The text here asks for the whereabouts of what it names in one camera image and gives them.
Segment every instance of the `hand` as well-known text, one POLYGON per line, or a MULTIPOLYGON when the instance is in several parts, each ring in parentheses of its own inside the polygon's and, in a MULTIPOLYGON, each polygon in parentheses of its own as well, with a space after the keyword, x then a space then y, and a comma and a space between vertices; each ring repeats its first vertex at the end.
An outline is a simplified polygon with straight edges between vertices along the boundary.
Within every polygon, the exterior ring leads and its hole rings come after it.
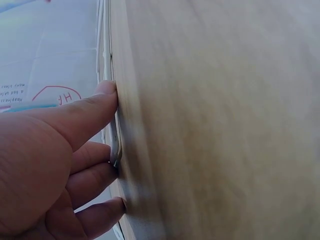
POLYGON ((87 142, 117 109, 116 87, 59 107, 0 114, 0 236, 94 239, 124 214, 117 197, 78 213, 117 177, 110 147, 87 142))

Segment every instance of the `fingernail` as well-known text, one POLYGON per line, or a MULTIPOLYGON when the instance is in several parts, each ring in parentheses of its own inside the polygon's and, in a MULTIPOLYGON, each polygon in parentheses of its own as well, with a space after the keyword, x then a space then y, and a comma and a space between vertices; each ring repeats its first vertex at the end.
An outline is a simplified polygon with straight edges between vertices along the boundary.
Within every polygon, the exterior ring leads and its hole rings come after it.
POLYGON ((116 84, 113 81, 104 80, 96 86, 94 94, 113 94, 116 89, 116 84))

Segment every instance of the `wooden board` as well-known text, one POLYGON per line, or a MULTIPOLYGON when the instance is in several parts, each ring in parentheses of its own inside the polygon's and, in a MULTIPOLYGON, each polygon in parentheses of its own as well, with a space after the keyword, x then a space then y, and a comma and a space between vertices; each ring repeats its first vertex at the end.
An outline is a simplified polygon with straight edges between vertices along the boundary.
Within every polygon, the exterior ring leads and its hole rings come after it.
POLYGON ((119 183, 136 239, 320 238, 319 11, 316 0, 110 0, 119 183))

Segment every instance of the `blue line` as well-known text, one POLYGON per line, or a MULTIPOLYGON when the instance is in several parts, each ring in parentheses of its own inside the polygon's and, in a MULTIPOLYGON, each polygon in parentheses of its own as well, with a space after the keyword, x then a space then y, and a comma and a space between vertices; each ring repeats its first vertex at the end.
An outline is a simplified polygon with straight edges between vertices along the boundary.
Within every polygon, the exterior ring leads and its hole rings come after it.
POLYGON ((31 3, 31 2, 34 2, 34 1, 36 1, 36 0, 25 0, 25 1, 17 2, 17 3, 7 3, 4 6, 0 6, 0 14, 5 12, 5 11, 8 11, 10 9, 13 9, 13 8, 16 8, 16 7, 19 7, 21 5, 28 4, 28 3, 31 3))
POLYGON ((58 104, 45 104, 45 105, 35 105, 35 106, 22 106, 17 108, 12 108, 7 111, 4 111, 4 113, 13 113, 13 112, 20 112, 24 110, 30 110, 30 109, 42 109, 42 108, 54 108, 58 107, 58 104))

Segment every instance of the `plywood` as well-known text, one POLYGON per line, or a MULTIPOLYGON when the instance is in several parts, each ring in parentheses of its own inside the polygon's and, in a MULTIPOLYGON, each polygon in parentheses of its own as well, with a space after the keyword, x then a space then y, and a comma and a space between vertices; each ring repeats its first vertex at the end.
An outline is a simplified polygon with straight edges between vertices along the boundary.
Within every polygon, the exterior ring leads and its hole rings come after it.
POLYGON ((135 238, 319 239, 320 2, 110 3, 135 238))

